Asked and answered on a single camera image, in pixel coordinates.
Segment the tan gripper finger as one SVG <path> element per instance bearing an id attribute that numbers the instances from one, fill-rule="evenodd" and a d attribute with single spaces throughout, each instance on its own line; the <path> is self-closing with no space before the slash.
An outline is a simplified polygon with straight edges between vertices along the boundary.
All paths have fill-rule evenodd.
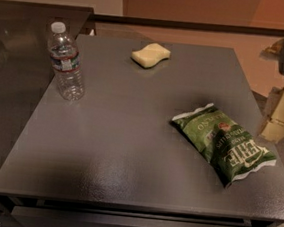
<path id="1" fill-rule="evenodd" d="M 264 107 L 260 137 L 279 143 L 284 137 L 284 87 L 273 87 Z"/>

